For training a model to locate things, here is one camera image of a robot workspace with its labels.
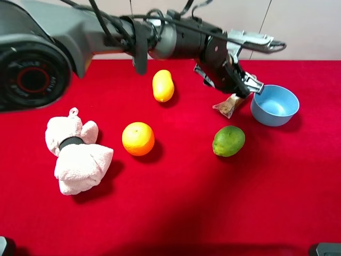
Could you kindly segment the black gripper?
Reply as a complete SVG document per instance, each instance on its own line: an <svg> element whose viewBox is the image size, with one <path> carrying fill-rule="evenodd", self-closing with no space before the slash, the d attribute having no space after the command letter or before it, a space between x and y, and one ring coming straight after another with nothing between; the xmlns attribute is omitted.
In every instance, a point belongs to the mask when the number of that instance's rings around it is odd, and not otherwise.
<svg viewBox="0 0 341 256"><path fill-rule="evenodd" d="M197 59L197 65L211 80L214 88L224 93L235 93L246 98L251 93L261 94L264 83L234 63L226 48L227 41L211 37Z"/></svg>

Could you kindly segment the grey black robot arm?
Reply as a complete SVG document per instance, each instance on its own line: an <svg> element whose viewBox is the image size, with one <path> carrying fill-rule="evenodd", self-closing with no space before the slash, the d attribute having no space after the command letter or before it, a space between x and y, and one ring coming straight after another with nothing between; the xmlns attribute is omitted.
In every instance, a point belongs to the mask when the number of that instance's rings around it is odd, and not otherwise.
<svg viewBox="0 0 341 256"><path fill-rule="evenodd" d="M254 49L259 36L226 33L195 17L169 10L114 17L65 1L1 1L1 112L41 108L57 101L72 75L83 78L92 58L127 53L140 75L148 57L193 59L207 85L245 98L263 83L238 63L242 48Z"/></svg>

